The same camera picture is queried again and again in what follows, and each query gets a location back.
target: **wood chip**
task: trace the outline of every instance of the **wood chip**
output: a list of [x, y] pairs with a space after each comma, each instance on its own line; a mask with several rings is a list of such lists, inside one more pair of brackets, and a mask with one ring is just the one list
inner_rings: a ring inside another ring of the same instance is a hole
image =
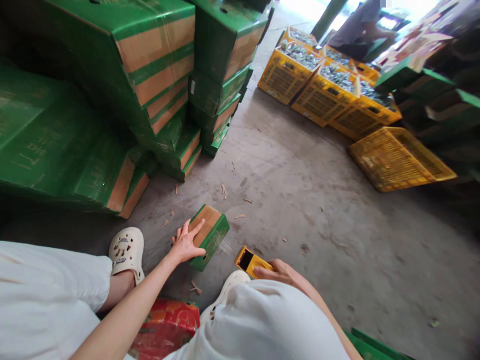
[[223, 200], [227, 200], [227, 191], [225, 190], [225, 185], [221, 185], [221, 193], [222, 194], [225, 194], [225, 196], [223, 197]]
[[193, 280], [190, 282], [193, 285], [193, 289], [190, 289], [190, 291], [195, 290], [198, 293], [198, 295], [200, 295], [202, 293], [202, 290], [194, 283]]

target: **debris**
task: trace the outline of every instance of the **debris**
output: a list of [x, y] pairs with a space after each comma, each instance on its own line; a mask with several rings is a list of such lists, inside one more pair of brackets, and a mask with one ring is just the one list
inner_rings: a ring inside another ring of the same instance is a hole
[[200, 295], [202, 293], [202, 290], [194, 283], [193, 280], [190, 282], [193, 285], [193, 289], [190, 289], [190, 291], [195, 290], [198, 293], [198, 295]]
[[428, 325], [430, 325], [431, 328], [438, 328], [440, 326], [440, 321], [438, 321], [437, 319], [433, 319], [432, 322], [430, 322]]
[[225, 195], [223, 200], [227, 200], [227, 191], [225, 190], [225, 185], [223, 184], [221, 185], [221, 193]]

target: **plastic crate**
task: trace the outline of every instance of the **plastic crate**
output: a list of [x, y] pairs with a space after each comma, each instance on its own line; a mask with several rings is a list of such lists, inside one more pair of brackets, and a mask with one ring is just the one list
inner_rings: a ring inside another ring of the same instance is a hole
[[279, 41], [279, 44], [282, 43], [283, 40], [287, 40], [289, 43], [292, 42], [292, 41], [297, 41], [299, 43], [302, 43], [305, 45], [305, 47], [307, 47], [308, 49], [314, 51], [314, 48], [315, 46], [311, 46], [310, 44], [307, 44], [306, 42], [303, 42], [301, 41], [300, 39], [297, 39], [295, 37], [292, 36], [291, 34], [291, 30], [295, 30], [296, 32], [298, 33], [302, 33], [303, 35], [309, 37], [310, 39], [312, 39], [315, 43], [318, 43], [317, 39], [315, 38], [315, 36], [313, 36], [312, 34], [308, 34], [306, 33], [305, 31], [301, 31], [301, 30], [298, 30], [297, 28], [293, 27], [293, 26], [289, 26], [286, 28], [285, 32], [283, 33], [283, 36], [281, 37], [280, 41]]
[[330, 120], [348, 110], [360, 97], [360, 82], [357, 75], [339, 67], [339, 72], [350, 73], [350, 80], [355, 84], [355, 93], [351, 93], [321, 75], [323, 67], [329, 66], [332, 59], [322, 60], [320, 68], [310, 79], [291, 108], [310, 119], [315, 124], [325, 127]]
[[359, 75], [362, 75], [374, 82], [380, 78], [380, 73], [374, 68], [371, 68], [368, 64], [356, 60], [353, 60], [353, 64], [355, 65]]
[[381, 128], [354, 143], [348, 150], [373, 186], [382, 193], [457, 177], [402, 127]]
[[[308, 50], [308, 48], [307, 52], [318, 59], [321, 58], [319, 54]], [[257, 86], [282, 104], [288, 105], [312, 77], [312, 74], [318, 70], [319, 66], [320, 63], [313, 70], [310, 70], [283, 53], [279, 46], [273, 50]]]
[[340, 68], [342, 68], [343, 70], [349, 71], [349, 72], [351, 72], [351, 73], [353, 73], [353, 74], [358, 74], [357, 67], [355, 66], [355, 61], [354, 61], [352, 58], [350, 58], [350, 57], [348, 57], [347, 55], [345, 55], [344, 53], [342, 53], [342, 52], [340, 52], [340, 51], [338, 51], [338, 50], [335, 50], [333, 47], [330, 47], [330, 46], [328, 46], [328, 45], [325, 45], [324, 47], [322, 47], [322, 48], [321, 48], [321, 51], [320, 51], [321, 56], [324, 57], [324, 58], [327, 58], [327, 59], [329, 59], [329, 60], [331, 60], [331, 61], [333, 61], [333, 62], [336, 62], [334, 59], [332, 59], [331, 57], [329, 57], [329, 56], [327, 55], [328, 50], [331, 50], [331, 51], [333, 51], [334, 53], [340, 54], [342, 57], [349, 59], [349, 60], [348, 60], [348, 66], [345, 66], [345, 65], [337, 62], [338, 66], [340, 66]]

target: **cardboard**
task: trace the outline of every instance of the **cardboard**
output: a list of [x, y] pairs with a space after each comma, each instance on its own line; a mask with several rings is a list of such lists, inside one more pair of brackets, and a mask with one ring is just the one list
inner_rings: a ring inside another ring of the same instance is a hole
[[190, 221], [188, 231], [192, 231], [202, 219], [205, 219], [205, 223], [193, 238], [193, 244], [198, 248], [205, 249], [206, 254], [203, 257], [198, 256], [190, 260], [190, 266], [199, 271], [205, 269], [223, 238], [230, 230], [227, 217], [218, 210], [204, 204]]
[[249, 67], [238, 71], [223, 83], [217, 83], [195, 70], [188, 81], [188, 99], [198, 109], [214, 117], [240, 92], [249, 73]]
[[230, 119], [228, 119], [228, 121], [226, 122], [226, 125], [221, 131], [221, 133], [218, 134], [218, 136], [213, 139], [212, 143], [202, 144], [202, 147], [201, 147], [202, 154], [205, 154], [212, 159], [215, 158], [215, 155], [217, 155], [217, 152], [220, 146], [224, 142], [224, 139], [227, 136], [229, 129], [230, 129]]
[[185, 166], [181, 170], [175, 169], [169, 166], [168, 164], [163, 165], [163, 170], [168, 175], [174, 177], [175, 179], [181, 182], [184, 182], [190, 176], [190, 173], [192, 172], [195, 164], [199, 160], [201, 152], [202, 152], [202, 145], [198, 144], [196, 149], [193, 151], [190, 158], [188, 159], [188, 162], [185, 164]]
[[192, 2], [196, 5], [195, 69], [224, 83], [252, 62], [268, 14], [237, 1]]
[[124, 219], [130, 218], [132, 212], [139, 203], [140, 198], [144, 194], [149, 182], [150, 179], [147, 176], [147, 173], [139, 168], [136, 168], [128, 188], [123, 209], [121, 213], [118, 214], [119, 217]]
[[190, 105], [189, 117], [202, 129], [203, 138], [211, 143], [216, 136], [216, 131], [232, 116], [239, 101], [240, 94], [237, 94], [224, 110], [220, 111], [218, 115], [213, 117], [208, 116], [205, 112], [194, 105]]

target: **small green box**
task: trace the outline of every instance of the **small green box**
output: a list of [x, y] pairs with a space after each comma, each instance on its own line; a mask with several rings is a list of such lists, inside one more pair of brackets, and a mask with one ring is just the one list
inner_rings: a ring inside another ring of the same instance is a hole
[[224, 83], [217, 83], [195, 70], [190, 76], [188, 100], [207, 115], [214, 117], [240, 92], [249, 73], [246, 66]]
[[168, 164], [163, 164], [163, 171], [167, 175], [170, 175], [171, 177], [174, 177], [175, 179], [184, 182], [187, 180], [189, 177], [190, 173], [192, 172], [195, 164], [197, 163], [200, 153], [202, 152], [202, 145], [198, 144], [195, 151], [191, 154], [190, 158], [188, 159], [188, 162], [186, 165], [180, 170], [180, 169], [175, 169]]
[[209, 145], [202, 144], [202, 148], [201, 148], [202, 153], [207, 155], [209, 158], [213, 159], [215, 155], [217, 155], [220, 145], [222, 145], [225, 137], [227, 136], [227, 133], [229, 132], [229, 129], [230, 129], [230, 119], [228, 119], [221, 133], [218, 134], [218, 136], [216, 136], [213, 139], [213, 142], [211, 144]]
[[166, 164], [177, 170], [183, 169], [199, 143], [200, 129], [196, 126], [186, 125], [178, 140], [175, 152], [163, 156], [161, 160], [162, 164]]
[[246, 77], [243, 82], [243, 85], [241, 86], [240, 91], [238, 92], [240, 94], [240, 100], [238, 101], [239, 103], [241, 103], [242, 100], [244, 99], [245, 93], [247, 92], [247, 89], [249, 86], [250, 78], [252, 77], [253, 73], [254, 73], [254, 70], [252, 68], [249, 68], [248, 72], [246, 73]]
[[205, 219], [205, 223], [200, 229], [200, 232], [193, 238], [193, 244], [198, 248], [205, 249], [206, 254], [205, 256], [197, 256], [190, 260], [190, 266], [199, 271], [205, 269], [225, 235], [227, 235], [230, 230], [230, 225], [225, 214], [204, 204], [191, 219], [188, 231], [192, 231], [202, 219]]
[[190, 104], [190, 119], [201, 128], [202, 144], [211, 143], [214, 138], [222, 131], [227, 120], [232, 116], [240, 100], [240, 94], [237, 94], [233, 100], [216, 116], [209, 116], [196, 106]]
[[195, 14], [195, 69], [218, 84], [252, 62], [268, 14], [232, 0], [192, 0]]

